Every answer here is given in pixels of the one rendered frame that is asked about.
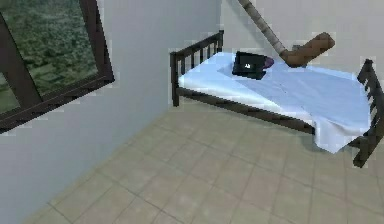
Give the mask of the dark wooden bed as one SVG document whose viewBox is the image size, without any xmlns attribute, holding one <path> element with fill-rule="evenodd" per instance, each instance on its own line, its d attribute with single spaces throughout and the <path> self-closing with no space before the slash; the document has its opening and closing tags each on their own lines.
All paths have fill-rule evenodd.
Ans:
<svg viewBox="0 0 384 224">
<path fill-rule="evenodd" d="M 207 53 L 207 58 L 212 56 L 210 48 L 211 45 L 214 46 L 215 53 L 222 51 L 223 36 L 224 31 L 220 30 L 218 33 L 215 33 L 214 35 L 211 35 L 182 50 L 170 53 L 172 104 L 177 107 L 180 102 L 180 97 L 183 96 L 212 106 L 314 135 L 316 133 L 314 126 L 304 122 L 303 120 L 280 115 L 275 112 L 268 112 L 264 109 L 247 106 L 232 100 L 226 100 L 179 86 L 179 74 L 184 75 L 186 73 L 185 59 L 187 57 L 191 57 L 191 67 L 194 67 L 194 54 L 198 52 L 200 54 L 200 63 L 203 63 L 203 52 Z M 362 136 L 357 137 L 349 143 L 349 146 L 359 149 L 359 152 L 353 159 L 353 165 L 362 168 L 378 146 L 379 142 L 384 138 L 384 92 L 373 68 L 373 61 L 370 59 L 365 60 L 357 79 L 364 85 L 365 91 L 367 92 L 367 98 L 372 100 L 370 103 L 370 111 L 373 111 L 373 109 L 377 110 L 371 121 L 370 129 Z"/>
</svg>

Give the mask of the black laptop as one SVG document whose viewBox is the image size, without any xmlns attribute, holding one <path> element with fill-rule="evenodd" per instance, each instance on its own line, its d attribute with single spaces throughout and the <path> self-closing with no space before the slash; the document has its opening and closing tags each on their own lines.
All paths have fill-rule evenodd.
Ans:
<svg viewBox="0 0 384 224">
<path fill-rule="evenodd" d="M 232 74 L 260 80 L 266 74 L 265 62 L 266 57 L 263 55 L 237 51 Z"/>
</svg>

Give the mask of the pale blue bed sheet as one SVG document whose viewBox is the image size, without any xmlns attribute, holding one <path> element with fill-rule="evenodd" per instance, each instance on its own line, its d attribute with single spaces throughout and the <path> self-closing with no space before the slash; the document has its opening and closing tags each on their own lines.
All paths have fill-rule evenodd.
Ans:
<svg viewBox="0 0 384 224">
<path fill-rule="evenodd" d="M 318 147 L 336 153 L 370 129 L 367 94 L 352 73 L 274 62 L 260 80 L 232 73 L 235 55 L 219 52 L 178 78 L 189 90 L 293 117 L 315 128 Z"/>
</svg>

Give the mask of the brown hockey stick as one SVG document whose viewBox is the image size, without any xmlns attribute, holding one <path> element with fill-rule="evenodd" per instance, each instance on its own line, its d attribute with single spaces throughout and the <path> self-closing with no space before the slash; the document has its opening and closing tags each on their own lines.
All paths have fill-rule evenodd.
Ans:
<svg viewBox="0 0 384 224">
<path fill-rule="evenodd" d="M 330 34 L 322 32 L 297 49 L 288 50 L 250 0 L 238 2 L 280 58 L 291 68 L 302 67 L 335 46 L 335 40 Z"/>
</svg>

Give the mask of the dark framed window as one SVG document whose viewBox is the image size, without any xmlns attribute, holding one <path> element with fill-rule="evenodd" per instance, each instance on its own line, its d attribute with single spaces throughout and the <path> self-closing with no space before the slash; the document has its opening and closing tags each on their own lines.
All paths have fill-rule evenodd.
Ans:
<svg viewBox="0 0 384 224">
<path fill-rule="evenodd" d="M 97 0 L 0 0 L 0 134 L 114 81 Z"/>
</svg>

